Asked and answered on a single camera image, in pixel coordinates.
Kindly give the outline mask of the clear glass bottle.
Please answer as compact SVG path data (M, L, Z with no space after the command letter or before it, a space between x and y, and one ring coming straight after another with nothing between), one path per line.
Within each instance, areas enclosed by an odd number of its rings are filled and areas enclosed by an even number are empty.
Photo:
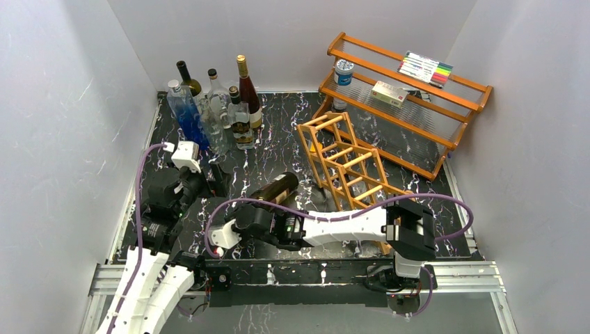
M210 90L207 93L209 105L216 114L224 129L231 128L228 116L228 104L230 101L229 90L218 80L216 69L210 68L207 71L210 80Z

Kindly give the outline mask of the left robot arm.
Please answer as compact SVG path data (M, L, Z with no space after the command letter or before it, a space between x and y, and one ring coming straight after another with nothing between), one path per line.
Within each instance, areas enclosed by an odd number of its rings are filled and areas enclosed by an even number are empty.
M147 178L140 203L139 236L129 247L127 263L98 333L159 333L190 289L205 286L208 272L201 255L173 246L182 231L181 218L199 198L225 197L230 176L211 162L210 180L195 162L170 166Z

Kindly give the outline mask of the green white box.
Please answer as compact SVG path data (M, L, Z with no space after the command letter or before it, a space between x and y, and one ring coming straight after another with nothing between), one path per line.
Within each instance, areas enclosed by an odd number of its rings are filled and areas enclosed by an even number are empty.
M383 81L377 81L372 89L371 95L382 102L385 102L391 106L401 108L408 95L408 91L403 88L392 86Z

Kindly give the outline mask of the yellow capped bottle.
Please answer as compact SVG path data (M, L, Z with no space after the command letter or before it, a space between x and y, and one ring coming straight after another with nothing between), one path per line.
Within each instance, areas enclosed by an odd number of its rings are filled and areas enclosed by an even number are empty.
M323 145L322 145L321 143L318 143L318 146L317 146L317 148L319 148L319 150L322 150L322 149L323 149ZM309 144L308 144L308 150L309 150L309 152L311 152L311 153L315 153L315 152L317 151L317 150L316 150L316 147L315 147L315 146L314 146L314 144L313 144L313 143L311 143L311 142L309 142Z

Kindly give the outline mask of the green wine bottle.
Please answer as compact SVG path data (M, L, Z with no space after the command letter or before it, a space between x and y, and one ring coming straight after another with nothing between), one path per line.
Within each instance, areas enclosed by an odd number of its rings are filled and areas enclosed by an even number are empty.
M192 97L197 97L202 92L200 83L191 77L185 61L176 62L177 69L182 78L182 84L189 87Z

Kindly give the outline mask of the small clear plastic bottle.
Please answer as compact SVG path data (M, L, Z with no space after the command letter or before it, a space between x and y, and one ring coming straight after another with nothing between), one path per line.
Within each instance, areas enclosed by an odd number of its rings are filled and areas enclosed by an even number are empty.
M348 107L348 104L341 99L333 98L333 110L337 112L343 112Z

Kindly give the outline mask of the dark red wine bottle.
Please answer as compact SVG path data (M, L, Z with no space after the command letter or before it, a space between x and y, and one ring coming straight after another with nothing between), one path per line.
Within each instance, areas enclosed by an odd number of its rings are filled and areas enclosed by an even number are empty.
M236 61L239 71L239 92L241 101L248 104L250 126L257 129L262 125L262 107L260 99L249 76L246 57L242 54L237 55Z

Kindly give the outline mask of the clear bottle bottom rack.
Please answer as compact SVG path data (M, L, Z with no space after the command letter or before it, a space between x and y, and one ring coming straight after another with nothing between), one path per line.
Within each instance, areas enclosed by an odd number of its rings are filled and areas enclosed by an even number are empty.
M218 114L213 112L209 100L204 93L196 96L200 121L205 131L211 150L223 156L229 150L228 140Z

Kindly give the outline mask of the marker pen pack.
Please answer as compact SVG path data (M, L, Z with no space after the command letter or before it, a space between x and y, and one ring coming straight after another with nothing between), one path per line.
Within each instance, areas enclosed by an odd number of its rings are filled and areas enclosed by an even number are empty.
M397 71L436 88L444 88L453 68L446 63L407 51Z

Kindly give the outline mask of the blue square bottle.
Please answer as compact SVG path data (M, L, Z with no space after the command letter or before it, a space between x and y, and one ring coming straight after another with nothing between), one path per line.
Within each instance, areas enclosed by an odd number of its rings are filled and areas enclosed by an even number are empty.
M176 79L170 80L166 98L186 140L197 143L201 150L208 149L209 141L200 123L200 114L190 88Z

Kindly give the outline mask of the silver capped dark bottle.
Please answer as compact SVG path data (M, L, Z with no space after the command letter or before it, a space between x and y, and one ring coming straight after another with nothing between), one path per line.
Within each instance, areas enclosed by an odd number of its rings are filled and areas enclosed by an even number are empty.
M297 176L292 172L284 172L254 191L249 198L280 204L295 192L297 187Z

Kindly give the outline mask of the orange wooden shelf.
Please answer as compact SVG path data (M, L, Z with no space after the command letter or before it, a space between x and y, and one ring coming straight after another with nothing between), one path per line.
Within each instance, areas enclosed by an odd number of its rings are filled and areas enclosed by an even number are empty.
M354 63L348 86L334 82L334 70L319 86L324 102L315 113L333 108L333 98L344 100L352 117L370 114L378 121L380 136L368 135L360 144L374 146L379 154L425 178L436 178L443 163L457 149L472 119L480 114L493 87L452 73L444 88L436 88L397 71L405 54L398 54L341 32L329 44L327 54L336 61ZM371 95L377 81L408 91L401 108Z

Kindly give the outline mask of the blue white jar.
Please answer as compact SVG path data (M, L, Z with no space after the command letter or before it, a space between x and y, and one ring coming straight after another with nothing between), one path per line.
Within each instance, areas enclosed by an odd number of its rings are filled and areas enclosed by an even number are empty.
M335 63L334 82L338 86L348 86L353 78L354 63L346 60L339 59Z

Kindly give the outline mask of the light wooden wine rack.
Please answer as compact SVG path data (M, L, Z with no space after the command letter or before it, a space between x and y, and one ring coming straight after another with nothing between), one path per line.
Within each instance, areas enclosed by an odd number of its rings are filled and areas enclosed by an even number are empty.
M377 148L359 144L348 113L328 112L299 124L297 130L317 184L332 195L336 207L335 212L309 213L301 224L305 245L375 241L382 253L389 254L392 247L381 231L385 211L361 211L406 191L389 184ZM315 153L309 152L309 142Z

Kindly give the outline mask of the clear bottle rack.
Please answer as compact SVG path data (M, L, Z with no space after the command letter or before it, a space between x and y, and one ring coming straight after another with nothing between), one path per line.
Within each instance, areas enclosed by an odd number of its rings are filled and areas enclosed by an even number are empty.
M209 100L204 93L196 96L200 121L205 131L211 150L223 156L229 150L228 140L218 114L213 112Z
M228 105L228 117L237 147L249 150L255 147L253 130L250 128L248 103L241 100L239 89L229 87L231 103Z

